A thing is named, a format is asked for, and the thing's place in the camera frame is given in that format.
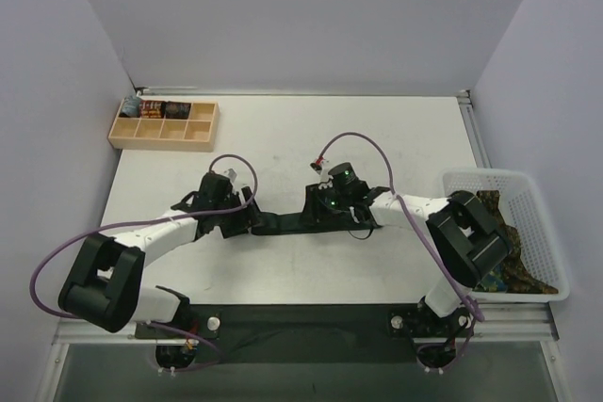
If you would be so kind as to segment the brown green patterned tie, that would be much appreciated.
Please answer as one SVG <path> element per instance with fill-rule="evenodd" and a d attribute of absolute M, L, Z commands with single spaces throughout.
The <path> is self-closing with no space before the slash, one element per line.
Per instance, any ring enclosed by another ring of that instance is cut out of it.
<path fill-rule="evenodd" d="M 558 289 L 535 279 L 526 269 L 522 261 L 522 243 L 518 230 L 509 225 L 499 210 L 500 192 L 497 190 L 480 190 L 476 192 L 477 198 L 486 210 L 502 227 L 512 244 L 511 253 L 499 264 L 509 274 L 509 291 L 505 294 L 527 295 L 557 295 Z"/>

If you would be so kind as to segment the wooden compartment organizer box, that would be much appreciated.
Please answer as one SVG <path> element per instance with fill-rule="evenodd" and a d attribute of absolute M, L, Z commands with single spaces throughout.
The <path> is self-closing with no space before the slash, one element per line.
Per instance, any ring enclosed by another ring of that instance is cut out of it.
<path fill-rule="evenodd" d="M 219 105 L 215 102 L 175 102 L 191 103 L 187 120 L 119 118 L 121 104 L 108 133 L 109 143 L 117 150 L 213 151 L 220 120 Z"/>

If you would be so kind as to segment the dark green tie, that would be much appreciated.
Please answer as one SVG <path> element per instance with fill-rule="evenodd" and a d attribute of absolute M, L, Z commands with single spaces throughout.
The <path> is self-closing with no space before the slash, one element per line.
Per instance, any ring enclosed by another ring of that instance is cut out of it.
<path fill-rule="evenodd" d="M 379 229 L 371 220 L 355 222 L 350 214 L 324 217 L 318 220 L 304 217 L 301 213 L 277 215 L 263 213 L 259 225 L 251 227 L 250 233 L 256 236 L 279 236 L 292 234 L 314 234 L 371 231 Z"/>

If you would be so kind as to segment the red patterned rolled tie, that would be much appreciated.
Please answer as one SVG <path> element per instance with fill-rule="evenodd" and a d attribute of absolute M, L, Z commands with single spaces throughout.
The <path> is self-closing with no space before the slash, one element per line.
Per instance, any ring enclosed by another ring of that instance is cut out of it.
<path fill-rule="evenodd" d="M 142 119 L 163 119 L 165 102 L 142 100 L 139 104 L 139 116 Z"/>

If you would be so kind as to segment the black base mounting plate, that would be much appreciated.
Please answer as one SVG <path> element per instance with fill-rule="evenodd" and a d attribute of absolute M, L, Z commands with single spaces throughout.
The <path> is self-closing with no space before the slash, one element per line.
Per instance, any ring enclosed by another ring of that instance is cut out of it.
<path fill-rule="evenodd" d="M 189 371 L 212 364 L 391 364 L 444 368 L 475 325 L 465 308 L 446 317 L 410 304 L 193 305 L 183 325 L 139 324 L 156 362 Z"/>

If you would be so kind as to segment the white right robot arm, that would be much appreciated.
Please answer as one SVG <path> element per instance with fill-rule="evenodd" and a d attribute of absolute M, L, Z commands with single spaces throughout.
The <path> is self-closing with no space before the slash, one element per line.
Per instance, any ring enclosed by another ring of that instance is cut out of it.
<path fill-rule="evenodd" d="M 310 164 L 318 183 L 307 187 L 304 222 L 333 231 L 406 228 L 434 259 L 440 281 L 424 297 L 417 315 L 422 331 L 441 334 L 451 314 L 465 307 L 478 321 L 484 315 L 470 293 L 511 252 L 512 244 L 484 204 L 468 191 L 445 198 L 401 195 L 393 187 L 372 187 L 360 180 L 351 163 Z"/>

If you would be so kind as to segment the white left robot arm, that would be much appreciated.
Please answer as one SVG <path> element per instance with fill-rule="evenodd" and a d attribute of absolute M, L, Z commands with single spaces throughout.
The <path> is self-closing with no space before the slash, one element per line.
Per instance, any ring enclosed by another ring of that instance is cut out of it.
<path fill-rule="evenodd" d="M 109 332 L 139 322 L 156 323 L 171 338 L 184 335 L 193 324 L 189 298 L 145 285 L 143 270 L 217 227 L 236 228 L 248 219 L 257 188 L 236 190 L 235 178 L 233 170 L 209 171 L 197 190 L 150 223 L 115 235 L 88 234 L 59 292 L 59 308 Z"/>

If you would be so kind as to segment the grey rolled tie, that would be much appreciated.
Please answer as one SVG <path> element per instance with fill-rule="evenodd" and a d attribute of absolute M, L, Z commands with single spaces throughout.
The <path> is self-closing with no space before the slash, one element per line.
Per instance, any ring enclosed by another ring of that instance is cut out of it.
<path fill-rule="evenodd" d="M 134 119 L 140 116 L 140 105 L 142 100 L 138 96 L 127 96 L 123 99 L 118 114 L 119 118 Z"/>

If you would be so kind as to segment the white plastic basket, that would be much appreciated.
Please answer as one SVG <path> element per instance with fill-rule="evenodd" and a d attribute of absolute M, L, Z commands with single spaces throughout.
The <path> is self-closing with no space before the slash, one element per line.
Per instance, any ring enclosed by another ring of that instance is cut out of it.
<path fill-rule="evenodd" d="M 460 190 L 499 191 L 499 210 L 521 238 L 523 264 L 535 279 L 559 291 L 557 295 L 474 292 L 479 301 L 547 303 L 568 298 L 570 288 L 561 248 L 541 194 L 529 176 L 506 169 L 446 169 L 441 173 L 441 186 L 447 196 Z"/>

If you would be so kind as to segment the blue yellow patterned tie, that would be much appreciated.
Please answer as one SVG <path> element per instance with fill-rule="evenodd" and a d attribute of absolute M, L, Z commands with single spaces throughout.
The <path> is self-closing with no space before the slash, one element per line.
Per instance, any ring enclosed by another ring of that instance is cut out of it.
<path fill-rule="evenodd" d="M 507 293 L 510 287 L 509 279 L 508 272 L 498 265 L 478 283 L 474 291 L 494 294 Z"/>

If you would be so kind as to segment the dark brown rolled tie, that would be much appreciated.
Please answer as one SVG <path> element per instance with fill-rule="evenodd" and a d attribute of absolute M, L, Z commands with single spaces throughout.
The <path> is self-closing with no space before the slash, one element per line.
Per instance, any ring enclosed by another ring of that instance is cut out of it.
<path fill-rule="evenodd" d="M 191 103 L 167 101 L 164 103 L 164 118 L 171 120 L 187 120 L 189 117 Z"/>

